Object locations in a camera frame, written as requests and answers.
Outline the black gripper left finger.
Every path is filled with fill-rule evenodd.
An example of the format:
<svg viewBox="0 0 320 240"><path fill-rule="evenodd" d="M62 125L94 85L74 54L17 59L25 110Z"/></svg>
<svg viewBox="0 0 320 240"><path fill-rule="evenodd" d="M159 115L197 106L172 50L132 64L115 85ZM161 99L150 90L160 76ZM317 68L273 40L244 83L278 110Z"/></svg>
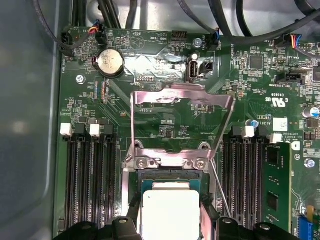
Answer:
<svg viewBox="0 0 320 240"><path fill-rule="evenodd" d="M112 223L98 228L93 222L83 221L73 225L56 240L141 240L137 232L138 213L141 204L141 193L137 192L132 198L126 216L114 218Z"/></svg>

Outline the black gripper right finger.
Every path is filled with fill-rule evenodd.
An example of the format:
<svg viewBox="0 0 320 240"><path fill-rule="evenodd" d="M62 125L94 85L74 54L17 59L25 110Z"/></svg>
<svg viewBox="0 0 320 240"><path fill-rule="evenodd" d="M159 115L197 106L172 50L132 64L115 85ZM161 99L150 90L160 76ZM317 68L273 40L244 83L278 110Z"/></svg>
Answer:
<svg viewBox="0 0 320 240"><path fill-rule="evenodd" d="M200 196L200 238L202 240L297 240L282 228L260 222L253 229L245 228L235 219L220 216L212 204L212 196Z"/></svg>

